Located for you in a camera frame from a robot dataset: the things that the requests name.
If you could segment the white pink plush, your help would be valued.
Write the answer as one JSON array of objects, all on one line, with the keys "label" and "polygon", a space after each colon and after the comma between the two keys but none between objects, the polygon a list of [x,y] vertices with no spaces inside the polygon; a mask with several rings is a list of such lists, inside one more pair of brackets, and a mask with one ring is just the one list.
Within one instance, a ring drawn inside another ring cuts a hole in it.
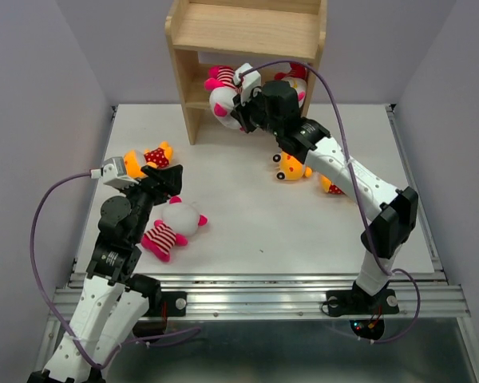
[{"label": "white pink plush", "polygon": [[274,79],[287,82],[297,93],[299,107],[302,108],[307,95],[307,68],[298,63],[290,63],[290,70],[278,72]]},{"label": "white pink plush", "polygon": [[226,128],[244,131],[231,112],[238,89],[232,82],[235,71],[226,65],[215,65],[208,70],[204,88],[209,91],[209,105],[213,116]]},{"label": "white pink plush", "polygon": [[207,224],[207,216],[179,196],[173,196],[162,209],[161,217],[143,234],[141,246],[161,262],[168,263],[171,250],[187,246],[188,239]]}]

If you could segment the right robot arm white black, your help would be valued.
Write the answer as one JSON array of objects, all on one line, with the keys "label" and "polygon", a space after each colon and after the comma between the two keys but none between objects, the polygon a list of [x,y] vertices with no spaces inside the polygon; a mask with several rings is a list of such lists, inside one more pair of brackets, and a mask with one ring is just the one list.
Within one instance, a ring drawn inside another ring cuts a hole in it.
[{"label": "right robot arm white black", "polygon": [[249,81],[235,77],[239,88],[232,116],[246,132],[269,132],[279,148],[303,165],[325,176],[352,198],[365,227],[361,234],[365,255],[358,277],[349,290],[330,290],[322,305],[330,317],[368,315],[377,311],[398,313],[398,303],[388,283],[396,254],[416,226],[418,194],[382,180],[353,158],[315,120],[299,111],[296,91],[285,81]]}]

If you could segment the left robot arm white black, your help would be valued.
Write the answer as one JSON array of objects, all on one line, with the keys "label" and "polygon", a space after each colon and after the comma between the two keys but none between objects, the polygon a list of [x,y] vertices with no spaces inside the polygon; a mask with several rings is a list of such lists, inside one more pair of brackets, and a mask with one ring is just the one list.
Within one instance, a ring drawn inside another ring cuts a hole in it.
[{"label": "left robot arm white black", "polygon": [[144,314],[161,307],[160,282],[135,273],[141,257],[139,244],[152,209],[180,194],[183,167],[156,169],[145,165],[143,177],[135,179],[119,157],[106,160],[100,168],[69,176],[100,180],[117,190],[100,210],[98,236],[70,321],[66,321],[43,289],[33,271],[41,296],[65,333],[45,366],[30,374],[30,382],[103,382],[133,327]]}]

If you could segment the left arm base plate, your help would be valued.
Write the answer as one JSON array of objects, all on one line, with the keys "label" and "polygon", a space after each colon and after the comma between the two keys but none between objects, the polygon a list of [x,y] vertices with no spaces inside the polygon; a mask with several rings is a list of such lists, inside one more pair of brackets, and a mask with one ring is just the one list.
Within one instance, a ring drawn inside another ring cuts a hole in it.
[{"label": "left arm base plate", "polygon": [[186,291],[161,291],[148,300],[147,318],[182,318],[187,309]]}]

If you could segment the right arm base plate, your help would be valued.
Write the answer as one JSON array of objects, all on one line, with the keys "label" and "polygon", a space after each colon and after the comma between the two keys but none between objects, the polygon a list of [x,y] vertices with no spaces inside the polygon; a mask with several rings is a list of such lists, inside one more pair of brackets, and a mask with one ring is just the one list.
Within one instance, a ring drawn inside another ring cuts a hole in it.
[{"label": "right arm base plate", "polygon": [[320,309],[332,318],[399,313],[398,300],[395,291],[391,289],[384,289],[374,296],[363,290],[329,290]]}]

